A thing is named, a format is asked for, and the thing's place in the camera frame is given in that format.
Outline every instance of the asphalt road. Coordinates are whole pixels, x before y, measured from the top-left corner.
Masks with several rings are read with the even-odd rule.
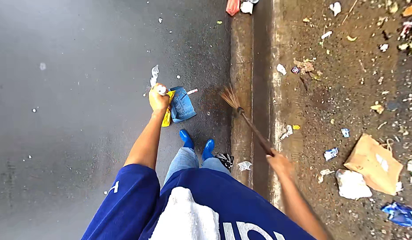
[[[229,30],[218,0],[0,0],[0,239],[82,236],[149,120],[156,64],[199,90],[197,116],[162,130],[160,182],[179,129],[229,152]]]

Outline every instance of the blue dustpan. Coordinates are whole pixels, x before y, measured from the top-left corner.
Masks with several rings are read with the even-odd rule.
[[[178,86],[169,90],[176,91],[171,102],[171,116],[174,123],[182,122],[197,114],[187,91],[183,87]]]

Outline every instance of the broom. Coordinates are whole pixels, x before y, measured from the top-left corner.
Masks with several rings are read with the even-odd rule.
[[[255,133],[256,137],[259,139],[259,144],[261,145],[262,149],[265,151],[267,155],[273,156],[274,154],[271,152],[271,143],[266,140],[262,134],[258,131],[258,129],[253,125],[253,123],[248,119],[245,115],[244,109],[240,106],[237,96],[234,94],[232,87],[224,87],[223,90],[220,92],[221,97],[230,104],[231,107],[237,110],[237,112],[244,118],[247,125],[252,129]]]

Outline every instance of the yellow plastic bag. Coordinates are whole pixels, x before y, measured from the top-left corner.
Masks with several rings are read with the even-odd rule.
[[[173,96],[175,95],[176,91],[169,91],[167,95],[169,95],[169,104],[172,102]],[[167,127],[171,124],[171,110],[168,108],[166,109],[165,117],[163,118],[163,122],[161,123],[162,127]]]

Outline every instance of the red plastic bag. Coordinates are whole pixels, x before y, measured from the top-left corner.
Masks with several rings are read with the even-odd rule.
[[[238,11],[240,11],[240,0],[228,0],[226,12],[234,16]]]

